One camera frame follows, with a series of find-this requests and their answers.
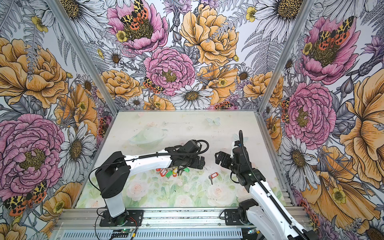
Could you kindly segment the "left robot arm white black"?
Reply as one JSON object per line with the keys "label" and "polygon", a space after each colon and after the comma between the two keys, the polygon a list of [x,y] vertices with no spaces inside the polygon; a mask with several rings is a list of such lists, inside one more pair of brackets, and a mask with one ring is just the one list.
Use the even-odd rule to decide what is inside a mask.
{"label": "left robot arm white black", "polygon": [[140,226],[140,216],[129,213],[124,191],[136,176],[154,173],[179,175],[189,169],[202,170],[205,166],[203,154],[209,150],[205,140],[189,140],[183,145],[166,147],[163,150],[129,156],[121,151],[112,153],[93,171],[96,188],[106,204],[101,227]]}

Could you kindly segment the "aluminium front rail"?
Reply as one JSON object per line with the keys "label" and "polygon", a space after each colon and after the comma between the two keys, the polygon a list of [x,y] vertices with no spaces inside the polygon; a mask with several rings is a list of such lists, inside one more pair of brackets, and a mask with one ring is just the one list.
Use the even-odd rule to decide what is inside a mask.
{"label": "aluminium front rail", "polygon": [[63,229],[122,229],[139,227],[143,229],[160,228],[229,228],[234,217],[226,211],[237,212],[237,208],[142,208],[143,214],[136,217],[136,223],[128,221],[124,226],[101,226],[105,222],[104,209],[69,209],[59,217],[58,228]]}

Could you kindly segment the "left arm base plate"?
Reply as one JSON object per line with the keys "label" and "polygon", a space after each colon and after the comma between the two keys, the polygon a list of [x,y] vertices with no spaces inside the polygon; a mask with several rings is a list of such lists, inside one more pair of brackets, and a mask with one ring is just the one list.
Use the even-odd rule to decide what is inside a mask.
{"label": "left arm base plate", "polygon": [[140,227],[144,210],[125,210],[117,217],[112,217],[108,210],[102,213],[100,227]]}

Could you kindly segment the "loose key with red tag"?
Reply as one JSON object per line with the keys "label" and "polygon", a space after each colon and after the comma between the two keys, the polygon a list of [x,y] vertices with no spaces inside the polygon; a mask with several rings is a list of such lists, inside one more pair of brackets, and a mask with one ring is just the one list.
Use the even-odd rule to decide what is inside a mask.
{"label": "loose key with red tag", "polygon": [[211,185],[213,185],[213,179],[216,178],[218,175],[219,175],[218,172],[215,172],[215,173],[212,173],[209,175],[209,180],[210,180]]}

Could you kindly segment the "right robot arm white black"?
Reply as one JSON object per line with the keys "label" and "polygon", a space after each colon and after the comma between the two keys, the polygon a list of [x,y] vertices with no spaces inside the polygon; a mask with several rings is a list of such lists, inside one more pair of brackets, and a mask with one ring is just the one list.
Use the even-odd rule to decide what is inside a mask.
{"label": "right robot arm white black", "polygon": [[238,214],[244,224],[254,225],[267,240],[318,240],[313,230],[306,230],[273,193],[264,175],[253,168],[246,147],[234,142],[232,153],[215,153],[217,165],[231,170],[251,198],[239,203]]}

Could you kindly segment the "green key tag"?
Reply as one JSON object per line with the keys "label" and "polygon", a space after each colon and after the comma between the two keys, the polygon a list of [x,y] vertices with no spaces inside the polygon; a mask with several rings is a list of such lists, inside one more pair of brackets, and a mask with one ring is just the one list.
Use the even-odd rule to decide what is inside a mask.
{"label": "green key tag", "polygon": [[168,171],[165,175],[166,178],[177,177],[177,176],[178,176],[178,171],[176,169]]}

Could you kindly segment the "metal key organizer plate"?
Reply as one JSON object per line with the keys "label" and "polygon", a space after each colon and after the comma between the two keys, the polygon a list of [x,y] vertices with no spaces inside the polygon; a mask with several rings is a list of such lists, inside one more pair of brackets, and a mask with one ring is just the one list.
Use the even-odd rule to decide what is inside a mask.
{"label": "metal key organizer plate", "polygon": [[190,169],[186,166],[173,167],[172,174],[174,177],[180,176],[184,172],[189,172]]}

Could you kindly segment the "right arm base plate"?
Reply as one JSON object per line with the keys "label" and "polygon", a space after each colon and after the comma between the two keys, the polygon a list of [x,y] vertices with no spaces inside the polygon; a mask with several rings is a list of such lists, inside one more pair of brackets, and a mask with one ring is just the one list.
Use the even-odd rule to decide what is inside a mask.
{"label": "right arm base plate", "polygon": [[242,218],[237,209],[225,209],[224,221],[226,226],[246,226],[249,222]]}

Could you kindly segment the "red key tag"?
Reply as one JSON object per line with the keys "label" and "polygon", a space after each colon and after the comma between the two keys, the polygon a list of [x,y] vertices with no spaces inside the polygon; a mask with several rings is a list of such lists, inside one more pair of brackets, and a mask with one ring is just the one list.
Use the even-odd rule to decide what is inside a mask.
{"label": "red key tag", "polygon": [[165,169],[156,169],[156,172],[161,176],[161,177],[165,177],[166,174],[168,173],[168,169],[165,168]]}

